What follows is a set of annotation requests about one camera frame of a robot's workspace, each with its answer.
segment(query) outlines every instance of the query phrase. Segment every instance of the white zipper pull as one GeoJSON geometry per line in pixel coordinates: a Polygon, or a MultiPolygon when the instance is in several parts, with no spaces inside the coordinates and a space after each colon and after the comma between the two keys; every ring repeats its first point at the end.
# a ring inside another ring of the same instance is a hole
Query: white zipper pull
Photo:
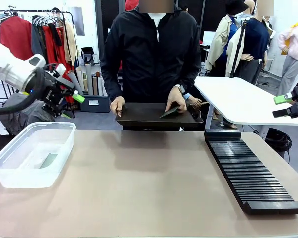
{"type": "Polygon", "coordinates": [[[158,42],[160,42],[160,36],[159,36],[158,28],[157,28],[157,38],[158,38],[158,42]]]}

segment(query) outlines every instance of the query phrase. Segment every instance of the black jacket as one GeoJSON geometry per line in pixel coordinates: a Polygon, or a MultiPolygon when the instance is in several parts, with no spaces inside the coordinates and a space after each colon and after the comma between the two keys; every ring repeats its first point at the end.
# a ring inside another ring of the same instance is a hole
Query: black jacket
{"type": "Polygon", "coordinates": [[[101,60],[105,88],[113,101],[166,103],[176,84],[190,89],[201,67],[195,19],[174,6],[156,27],[146,13],[126,11],[116,17],[101,60]],[[123,91],[117,82],[123,64],[123,91]]]}

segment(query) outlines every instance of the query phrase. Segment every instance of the yellow scarf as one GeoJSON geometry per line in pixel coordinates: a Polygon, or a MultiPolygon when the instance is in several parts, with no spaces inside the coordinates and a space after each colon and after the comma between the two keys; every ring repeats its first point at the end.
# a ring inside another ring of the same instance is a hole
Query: yellow scarf
{"type": "Polygon", "coordinates": [[[287,47],[289,47],[289,45],[290,45],[290,35],[292,34],[293,29],[294,29],[296,26],[298,26],[298,22],[297,22],[295,25],[292,26],[292,30],[291,30],[291,32],[289,33],[288,38],[285,40],[285,44],[286,44],[287,47]]]}

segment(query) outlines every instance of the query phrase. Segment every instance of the clear plastic container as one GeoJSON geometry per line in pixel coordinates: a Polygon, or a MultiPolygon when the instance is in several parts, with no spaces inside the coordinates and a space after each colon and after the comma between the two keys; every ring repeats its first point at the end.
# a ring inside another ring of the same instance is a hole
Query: clear plastic container
{"type": "Polygon", "coordinates": [[[73,123],[29,125],[0,151],[0,183],[7,188],[50,187],[74,144],[73,123]]]}

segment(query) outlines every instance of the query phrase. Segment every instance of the pink sweatshirt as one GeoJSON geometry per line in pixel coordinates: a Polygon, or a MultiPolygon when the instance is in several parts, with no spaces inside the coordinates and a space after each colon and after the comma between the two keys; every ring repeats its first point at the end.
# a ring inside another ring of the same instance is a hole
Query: pink sweatshirt
{"type": "Polygon", "coordinates": [[[290,28],[281,33],[278,37],[278,46],[280,49],[286,46],[285,40],[291,38],[288,55],[298,60],[298,26],[290,28]]]}

